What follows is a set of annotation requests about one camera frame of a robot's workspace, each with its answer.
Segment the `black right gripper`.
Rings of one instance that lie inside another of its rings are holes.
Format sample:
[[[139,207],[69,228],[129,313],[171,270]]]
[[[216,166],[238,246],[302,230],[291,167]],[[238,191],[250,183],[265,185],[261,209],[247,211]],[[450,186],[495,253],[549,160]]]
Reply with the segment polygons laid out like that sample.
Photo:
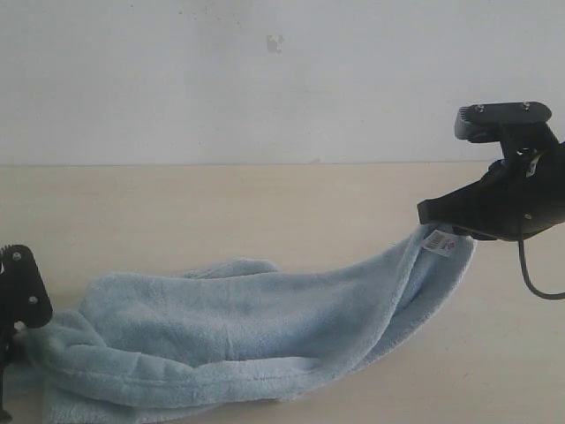
[[[478,240],[531,238],[564,222],[564,146],[530,158],[505,178],[482,178],[417,205],[421,224],[450,225]]]

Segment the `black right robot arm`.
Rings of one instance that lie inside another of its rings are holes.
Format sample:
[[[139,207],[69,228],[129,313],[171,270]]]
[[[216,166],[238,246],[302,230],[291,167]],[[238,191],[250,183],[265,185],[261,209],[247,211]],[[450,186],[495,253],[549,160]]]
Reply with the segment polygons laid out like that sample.
[[[564,145],[498,160],[477,181],[417,205],[422,224],[479,240],[529,239],[564,223]]]

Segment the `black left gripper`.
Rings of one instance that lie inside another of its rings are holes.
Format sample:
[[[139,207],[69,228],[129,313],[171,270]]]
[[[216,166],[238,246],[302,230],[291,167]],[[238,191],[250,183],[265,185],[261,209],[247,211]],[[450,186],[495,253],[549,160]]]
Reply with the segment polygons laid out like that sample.
[[[13,362],[25,357],[25,348],[18,340],[19,330],[16,322],[1,322],[1,419],[12,420],[12,415],[4,407],[5,372]]]

